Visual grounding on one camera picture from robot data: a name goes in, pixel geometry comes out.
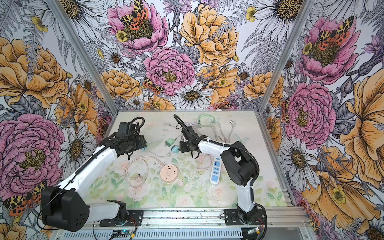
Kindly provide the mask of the round pink power socket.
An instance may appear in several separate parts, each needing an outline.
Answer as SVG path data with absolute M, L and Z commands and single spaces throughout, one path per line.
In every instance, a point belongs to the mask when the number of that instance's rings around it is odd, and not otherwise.
M 164 165 L 160 171 L 163 182 L 172 183 L 178 178 L 179 171 L 173 164 Z

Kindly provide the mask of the teal charger with white cable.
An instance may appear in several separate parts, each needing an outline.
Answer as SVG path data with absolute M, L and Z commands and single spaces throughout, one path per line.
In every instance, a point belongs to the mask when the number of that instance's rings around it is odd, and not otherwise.
M 171 147 L 171 151 L 172 151 L 173 153 L 176 153 L 176 154 L 177 154 L 177 153 L 180 151 L 180 149 L 179 149 L 178 146 L 174 145 L 174 146 Z

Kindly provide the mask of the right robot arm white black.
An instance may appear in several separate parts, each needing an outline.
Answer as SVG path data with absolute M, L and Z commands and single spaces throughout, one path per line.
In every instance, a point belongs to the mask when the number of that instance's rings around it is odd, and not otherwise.
M 222 166 L 226 168 L 228 176 L 237 185 L 239 219 L 243 224 L 249 225 L 258 211 L 254 198 L 254 182 L 259 177 L 260 166 L 256 158 L 241 142 L 220 143 L 207 136 L 199 136 L 178 115 L 174 115 L 174 118 L 181 126 L 184 137 L 180 141 L 180 151 L 213 156 L 213 172 L 219 172 Z

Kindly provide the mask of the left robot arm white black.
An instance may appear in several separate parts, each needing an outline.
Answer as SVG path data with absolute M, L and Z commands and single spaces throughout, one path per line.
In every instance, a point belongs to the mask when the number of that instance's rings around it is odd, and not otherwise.
M 39 217 L 53 230 L 77 232 L 84 225 L 102 220 L 124 223 L 128 219 L 124 202 L 108 200 L 105 203 L 87 204 L 85 196 L 96 178 L 118 157 L 131 157 L 135 151 L 147 147 L 140 130 L 143 117 L 121 122 L 117 132 L 105 137 L 91 156 L 69 177 L 56 187 L 42 191 Z

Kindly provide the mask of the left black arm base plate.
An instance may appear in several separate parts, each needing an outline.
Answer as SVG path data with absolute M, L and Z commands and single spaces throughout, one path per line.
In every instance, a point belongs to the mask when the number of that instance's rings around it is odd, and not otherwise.
M 122 217 L 101 220 L 99 225 L 100 227 L 140 227 L 143 215 L 144 210 L 127 210 Z

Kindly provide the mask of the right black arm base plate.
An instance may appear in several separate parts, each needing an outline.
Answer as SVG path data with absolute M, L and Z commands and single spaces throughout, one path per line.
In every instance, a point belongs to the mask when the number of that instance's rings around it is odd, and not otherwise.
M 224 209 L 227 226 L 261 226 L 266 223 L 267 214 L 263 209 L 253 209 L 245 213 L 240 209 Z

